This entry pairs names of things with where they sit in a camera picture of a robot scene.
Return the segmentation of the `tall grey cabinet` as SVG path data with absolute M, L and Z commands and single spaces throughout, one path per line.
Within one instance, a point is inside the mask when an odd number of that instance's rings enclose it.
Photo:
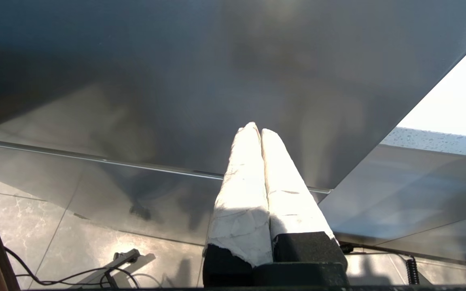
M 203 245 L 233 137 L 335 189 L 466 55 L 466 0 L 0 0 L 0 182 Z

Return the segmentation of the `paper-wrapped left gripper right finger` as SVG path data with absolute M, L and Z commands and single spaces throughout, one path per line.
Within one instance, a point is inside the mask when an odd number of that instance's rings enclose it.
M 273 259 L 347 266 L 338 240 L 280 136 L 261 132 Z

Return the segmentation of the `grey metal floor bracket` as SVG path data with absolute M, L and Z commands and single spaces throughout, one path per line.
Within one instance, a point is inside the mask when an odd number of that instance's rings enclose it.
M 112 274 L 116 272 L 123 274 L 126 279 L 130 279 L 133 286 L 139 287 L 137 280 L 129 271 L 125 270 L 124 267 L 126 264 L 137 262 L 139 257 L 140 252 L 137 249 L 132 249 L 125 253 L 114 253 L 113 261 L 104 267 L 90 270 L 89 275 L 81 279 L 76 285 L 83 288 L 100 287 L 102 289 L 118 289 L 118 282 Z

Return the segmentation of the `grey base cabinet front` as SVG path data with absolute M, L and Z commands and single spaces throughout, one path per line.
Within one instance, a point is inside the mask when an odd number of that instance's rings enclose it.
M 339 240 L 466 260 L 466 155 L 379 146 L 319 207 Z

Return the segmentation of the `paper-wrapped left gripper left finger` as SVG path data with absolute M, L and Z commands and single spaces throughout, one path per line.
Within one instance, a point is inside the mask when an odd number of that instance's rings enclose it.
M 238 129 L 203 254 L 205 287 L 251 286 L 253 271 L 273 262 L 261 136 L 254 122 Z

